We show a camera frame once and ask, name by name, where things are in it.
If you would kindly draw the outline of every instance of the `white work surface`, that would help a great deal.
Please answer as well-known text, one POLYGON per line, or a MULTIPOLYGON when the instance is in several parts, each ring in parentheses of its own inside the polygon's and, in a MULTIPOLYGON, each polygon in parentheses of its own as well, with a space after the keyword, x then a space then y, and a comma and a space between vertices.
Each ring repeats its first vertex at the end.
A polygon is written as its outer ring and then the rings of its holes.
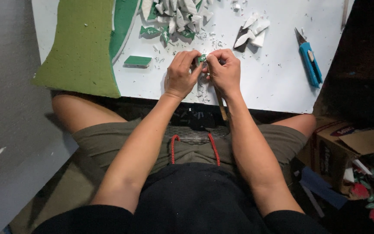
MULTIPOLYGON (((54 42, 58 2, 32 0, 42 63, 54 42)), ((350 0, 347 15, 353 2, 350 0)), ((231 0, 215 0, 209 6, 209 11, 214 13, 213 18, 205 23, 202 27, 204 30, 196 35, 191 44, 183 42, 184 38, 173 38, 173 45, 169 44, 166 48, 158 36, 146 39, 139 35, 141 25, 157 24, 145 23, 141 20, 141 14, 137 15, 123 54, 113 66, 121 95, 158 99, 164 92, 163 78, 174 51, 196 49, 208 54, 215 49, 232 48, 240 26, 253 12, 257 12, 271 22, 263 48, 248 45, 244 53, 234 51, 242 62, 241 91, 248 108, 311 113, 320 89, 309 85, 294 27, 300 32, 304 28, 304 35, 311 44, 325 79, 341 37, 344 0, 249 0, 247 3, 240 0, 238 3, 243 11, 235 12, 231 8, 231 0), (130 55, 152 57, 153 61, 147 69, 123 67, 123 62, 130 55)), ((199 81, 199 89, 203 90, 203 95, 197 97, 195 87, 183 101, 217 105, 214 88, 202 80, 199 81)))

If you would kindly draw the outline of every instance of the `blue utility knife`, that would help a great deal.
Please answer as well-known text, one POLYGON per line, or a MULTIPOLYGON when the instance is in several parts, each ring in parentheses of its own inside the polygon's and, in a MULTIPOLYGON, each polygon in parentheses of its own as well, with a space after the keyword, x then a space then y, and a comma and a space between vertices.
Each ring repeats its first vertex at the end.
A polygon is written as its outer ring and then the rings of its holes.
POLYGON ((298 32, 297 28, 295 28, 295 35, 297 36, 300 45, 300 53, 303 56, 304 65, 307 68, 310 84, 319 88, 319 84, 322 83, 322 77, 310 43, 304 39, 304 37, 298 32))

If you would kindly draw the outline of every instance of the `hand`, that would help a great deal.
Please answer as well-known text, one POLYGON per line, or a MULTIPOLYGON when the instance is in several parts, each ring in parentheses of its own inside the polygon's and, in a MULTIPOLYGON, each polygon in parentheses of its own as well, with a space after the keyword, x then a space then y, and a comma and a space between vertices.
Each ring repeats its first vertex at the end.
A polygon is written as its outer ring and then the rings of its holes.
POLYGON ((202 62, 199 67, 193 64, 195 58, 199 56, 201 53, 197 50, 177 53, 167 69, 167 77, 164 81, 166 94, 179 98, 181 101, 191 92, 203 67, 202 62))
POLYGON ((207 56, 207 67, 202 71, 210 73, 212 82, 226 100, 240 94, 240 60, 230 49, 216 50, 207 56))

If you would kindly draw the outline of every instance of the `box flap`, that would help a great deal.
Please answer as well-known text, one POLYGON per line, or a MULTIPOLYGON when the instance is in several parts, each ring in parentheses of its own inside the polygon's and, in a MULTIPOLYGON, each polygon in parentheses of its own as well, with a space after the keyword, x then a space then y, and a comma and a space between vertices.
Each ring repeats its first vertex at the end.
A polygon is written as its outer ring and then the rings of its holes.
POLYGON ((374 153, 374 130, 353 133, 339 138, 361 155, 374 153))

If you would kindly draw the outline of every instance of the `black fabric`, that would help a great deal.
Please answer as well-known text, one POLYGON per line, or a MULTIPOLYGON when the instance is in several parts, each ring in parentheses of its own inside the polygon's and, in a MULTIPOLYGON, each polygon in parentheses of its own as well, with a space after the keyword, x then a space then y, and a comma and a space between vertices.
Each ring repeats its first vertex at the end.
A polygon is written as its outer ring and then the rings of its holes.
POLYGON ((308 216, 276 211, 264 219, 250 194, 221 167, 167 166, 148 177, 135 215, 114 206, 84 206, 33 233, 327 233, 308 216))

